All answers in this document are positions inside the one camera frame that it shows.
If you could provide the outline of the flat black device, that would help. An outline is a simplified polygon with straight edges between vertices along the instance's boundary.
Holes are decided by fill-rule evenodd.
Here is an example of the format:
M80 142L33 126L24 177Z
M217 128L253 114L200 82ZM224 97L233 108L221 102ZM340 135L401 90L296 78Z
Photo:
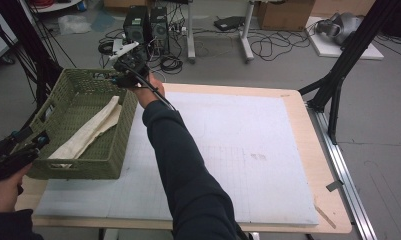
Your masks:
M241 16L231 16L227 18L218 19L214 22L214 26L220 31L228 31L236 29L244 25L245 18Z

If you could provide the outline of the aluminium rail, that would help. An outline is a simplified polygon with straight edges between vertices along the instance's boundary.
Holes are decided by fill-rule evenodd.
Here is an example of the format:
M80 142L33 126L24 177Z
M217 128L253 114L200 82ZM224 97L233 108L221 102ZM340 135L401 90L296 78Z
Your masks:
M324 113L316 112L307 107L308 114L315 124L315 130L323 140L323 147L328 154L330 169L335 174L336 189L341 191L343 200L348 206L351 224L361 240L378 240L374 228L361 201L355 183L345 162L341 148L334 144L328 134L329 121Z

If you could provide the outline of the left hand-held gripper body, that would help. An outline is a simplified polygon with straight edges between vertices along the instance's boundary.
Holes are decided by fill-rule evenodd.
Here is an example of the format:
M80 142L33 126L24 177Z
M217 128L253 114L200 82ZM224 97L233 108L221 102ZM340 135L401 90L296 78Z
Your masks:
M6 137L0 141L0 181L17 173L38 157L37 146L34 143L13 152L16 145L15 137Z

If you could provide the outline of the thin wooden strip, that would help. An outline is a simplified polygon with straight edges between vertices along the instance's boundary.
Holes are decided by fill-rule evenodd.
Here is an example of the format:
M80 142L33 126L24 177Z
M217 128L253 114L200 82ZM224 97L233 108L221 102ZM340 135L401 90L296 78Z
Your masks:
M336 229L337 226L336 224L330 219L330 217L317 205L314 205L316 211L319 213L319 215L333 228Z

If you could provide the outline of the black computer tower green label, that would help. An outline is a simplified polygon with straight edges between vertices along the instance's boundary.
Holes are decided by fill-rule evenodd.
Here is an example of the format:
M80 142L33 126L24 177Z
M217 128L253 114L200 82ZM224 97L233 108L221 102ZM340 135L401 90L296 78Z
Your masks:
M148 8L146 6L131 5L123 23L123 30L128 43L139 43L139 46L134 51L143 60L147 61L149 58L148 44L152 40Z

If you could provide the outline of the black metal stand with feet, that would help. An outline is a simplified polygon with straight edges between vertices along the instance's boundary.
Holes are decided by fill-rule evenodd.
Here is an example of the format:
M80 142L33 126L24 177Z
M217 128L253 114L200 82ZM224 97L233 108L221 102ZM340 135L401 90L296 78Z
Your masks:
M299 90L301 95L317 91L307 102L307 106L315 112L323 113L326 104L331 102L327 135L335 145L338 144L336 131L344 80L400 4L401 0L375 0L332 69L320 80Z

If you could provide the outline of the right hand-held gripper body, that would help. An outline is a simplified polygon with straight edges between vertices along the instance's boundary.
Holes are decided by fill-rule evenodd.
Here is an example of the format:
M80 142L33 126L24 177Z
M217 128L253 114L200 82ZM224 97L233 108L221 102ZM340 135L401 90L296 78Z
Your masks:
M127 81L129 88L147 85L149 69L141 57L135 56L134 49L138 46L138 42L125 44L120 51L109 57L113 69L117 71L116 75L122 75L121 81Z

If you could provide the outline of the green woven basket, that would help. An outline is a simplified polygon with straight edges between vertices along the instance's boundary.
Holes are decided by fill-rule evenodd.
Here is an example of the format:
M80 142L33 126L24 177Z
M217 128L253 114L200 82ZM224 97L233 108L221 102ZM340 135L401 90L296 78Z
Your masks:
M35 136L49 137L28 176L34 179L117 179L138 105L135 94L111 82L105 69L65 69L30 123ZM116 96L121 107L116 125L96 137L78 158L51 155Z

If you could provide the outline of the white desk leg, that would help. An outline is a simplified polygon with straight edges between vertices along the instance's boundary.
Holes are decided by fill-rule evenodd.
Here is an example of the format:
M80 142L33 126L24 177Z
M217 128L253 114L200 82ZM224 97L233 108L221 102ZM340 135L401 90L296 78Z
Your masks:
M250 29L250 23L253 16L254 4L255 2L253 0L247 1L247 10L245 14L244 27L243 30L240 32L240 41L245 53L246 62L250 62L254 59L254 55L251 50L250 43L248 41L248 32Z
M187 56L191 64L195 63L195 43L193 36L193 19L192 19L192 6L193 0L187 0Z

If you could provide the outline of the grey headset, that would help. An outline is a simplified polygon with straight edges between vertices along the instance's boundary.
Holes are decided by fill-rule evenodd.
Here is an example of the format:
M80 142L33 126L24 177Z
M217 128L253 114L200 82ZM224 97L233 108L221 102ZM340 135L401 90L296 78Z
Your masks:
M329 19L320 20L316 25L316 32L324 33L336 44L342 45L361 23L362 19L350 12L335 13Z

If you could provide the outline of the cream printed cloth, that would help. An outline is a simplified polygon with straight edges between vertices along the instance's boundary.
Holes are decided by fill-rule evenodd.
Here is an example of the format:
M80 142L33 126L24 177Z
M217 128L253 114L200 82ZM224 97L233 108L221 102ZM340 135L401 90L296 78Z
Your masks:
M51 154L49 159L78 159L99 136L117 125L122 110L119 100L119 96L113 96L98 113Z

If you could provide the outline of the person's right hand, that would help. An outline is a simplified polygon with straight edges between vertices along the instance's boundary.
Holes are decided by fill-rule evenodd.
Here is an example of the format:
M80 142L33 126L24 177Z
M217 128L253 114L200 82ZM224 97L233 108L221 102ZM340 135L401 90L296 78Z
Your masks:
M158 80L153 73L149 74L148 80L161 95L165 95L163 83ZM151 102L158 100L158 97L148 88L136 88L133 89L132 92L137 96L138 101L143 108L146 108Z

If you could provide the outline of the clear plastic bag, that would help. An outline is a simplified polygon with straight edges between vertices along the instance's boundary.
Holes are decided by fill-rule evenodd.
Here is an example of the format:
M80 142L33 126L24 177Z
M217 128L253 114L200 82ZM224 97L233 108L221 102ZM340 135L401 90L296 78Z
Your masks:
M66 15L58 19L62 35L83 34L91 31L91 24L84 16Z

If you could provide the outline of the grey tape piece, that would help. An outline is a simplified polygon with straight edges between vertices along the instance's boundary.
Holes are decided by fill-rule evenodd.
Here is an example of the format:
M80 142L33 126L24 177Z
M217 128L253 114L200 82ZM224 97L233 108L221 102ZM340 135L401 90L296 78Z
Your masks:
M332 192L332 191L334 191L334 190L336 190L336 189L341 188L343 185L344 185L344 183L343 183L341 180L336 180L336 181L334 181L334 182L328 184L328 185L326 186L326 189L327 189L329 192Z

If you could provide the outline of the white grid mat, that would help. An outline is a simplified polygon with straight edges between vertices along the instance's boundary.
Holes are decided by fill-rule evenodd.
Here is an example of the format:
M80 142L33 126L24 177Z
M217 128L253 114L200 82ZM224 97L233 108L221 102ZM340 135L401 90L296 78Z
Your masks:
M169 92L206 168L230 196L239 223L315 226L318 215L284 101ZM168 220L154 150L135 113L117 180L51 180L38 216Z

